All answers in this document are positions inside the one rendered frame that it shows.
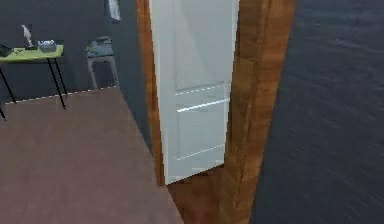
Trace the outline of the grey glass bowl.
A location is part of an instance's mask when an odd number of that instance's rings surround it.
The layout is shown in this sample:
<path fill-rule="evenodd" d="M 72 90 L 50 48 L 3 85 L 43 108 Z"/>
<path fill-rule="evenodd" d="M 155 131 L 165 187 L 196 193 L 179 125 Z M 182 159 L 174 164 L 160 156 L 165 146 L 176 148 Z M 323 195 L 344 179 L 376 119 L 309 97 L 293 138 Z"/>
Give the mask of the grey glass bowl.
<path fill-rule="evenodd" d="M 38 41 L 38 48 L 43 53 L 55 52 L 57 49 L 57 44 L 55 43 L 54 40 Z"/>

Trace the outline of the brown wooden door frame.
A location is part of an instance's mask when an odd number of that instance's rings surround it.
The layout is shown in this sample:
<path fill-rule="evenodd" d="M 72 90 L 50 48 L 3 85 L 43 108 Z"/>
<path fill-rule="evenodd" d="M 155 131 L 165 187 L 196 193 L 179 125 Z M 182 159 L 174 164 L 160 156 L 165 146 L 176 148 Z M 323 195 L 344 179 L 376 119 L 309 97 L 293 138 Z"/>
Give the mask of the brown wooden door frame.
<path fill-rule="evenodd" d="M 156 181 L 180 224 L 249 224 L 296 0 L 240 0 L 224 163 L 167 185 L 149 0 L 135 0 Z"/>

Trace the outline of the white panelled room door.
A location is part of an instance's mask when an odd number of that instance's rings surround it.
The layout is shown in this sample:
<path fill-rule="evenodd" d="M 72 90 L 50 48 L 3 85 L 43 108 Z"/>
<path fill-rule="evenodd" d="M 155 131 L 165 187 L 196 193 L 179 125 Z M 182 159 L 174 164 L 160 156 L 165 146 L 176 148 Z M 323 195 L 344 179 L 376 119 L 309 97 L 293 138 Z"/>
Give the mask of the white panelled room door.
<path fill-rule="evenodd" d="M 224 163 L 240 0 L 149 0 L 167 185 Z"/>

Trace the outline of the green table with black legs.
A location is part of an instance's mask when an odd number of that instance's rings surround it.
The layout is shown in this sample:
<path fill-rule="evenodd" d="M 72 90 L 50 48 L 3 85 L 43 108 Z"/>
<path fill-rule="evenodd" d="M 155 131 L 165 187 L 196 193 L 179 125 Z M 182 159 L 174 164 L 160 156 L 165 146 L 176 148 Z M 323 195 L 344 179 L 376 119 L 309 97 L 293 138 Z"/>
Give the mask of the green table with black legs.
<path fill-rule="evenodd" d="M 27 61 L 34 61 L 34 60 L 46 60 L 49 66 L 49 69 L 51 71 L 52 78 L 54 80 L 54 84 L 56 86 L 56 91 L 59 95 L 61 105 L 63 109 L 66 109 L 66 105 L 63 100 L 63 94 L 68 94 L 65 83 L 63 81 L 63 77 L 61 74 L 60 67 L 58 65 L 57 59 L 62 57 L 64 53 L 64 46 L 63 45 L 57 45 L 56 49 L 53 52 L 43 52 L 40 49 L 34 49 L 34 50 L 27 50 L 26 48 L 13 48 L 7 56 L 0 56 L 0 63 L 23 63 Z M 63 87 L 63 91 L 60 91 L 60 87 L 58 84 L 58 80 L 55 76 L 53 66 L 51 63 L 51 60 L 54 61 L 56 65 L 56 69 L 59 74 L 59 78 L 61 81 L 61 85 Z"/>

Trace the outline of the grey stool with blue cushion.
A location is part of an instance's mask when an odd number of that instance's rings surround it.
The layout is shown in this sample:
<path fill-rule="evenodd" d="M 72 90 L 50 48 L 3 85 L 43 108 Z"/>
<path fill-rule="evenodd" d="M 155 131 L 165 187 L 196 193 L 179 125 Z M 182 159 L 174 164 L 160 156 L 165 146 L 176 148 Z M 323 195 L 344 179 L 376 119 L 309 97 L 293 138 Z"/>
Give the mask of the grey stool with blue cushion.
<path fill-rule="evenodd" d="M 112 49 L 112 39 L 110 36 L 101 36 L 91 41 L 90 44 L 86 47 L 86 59 L 87 59 L 88 71 L 91 75 L 92 84 L 95 89 L 98 88 L 98 84 L 97 84 L 94 69 L 93 69 L 93 64 L 96 62 L 109 63 L 111 67 L 114 84 L 117 87 L 120 87 L 116 61 L 115 61 L 114 53 Z"/>

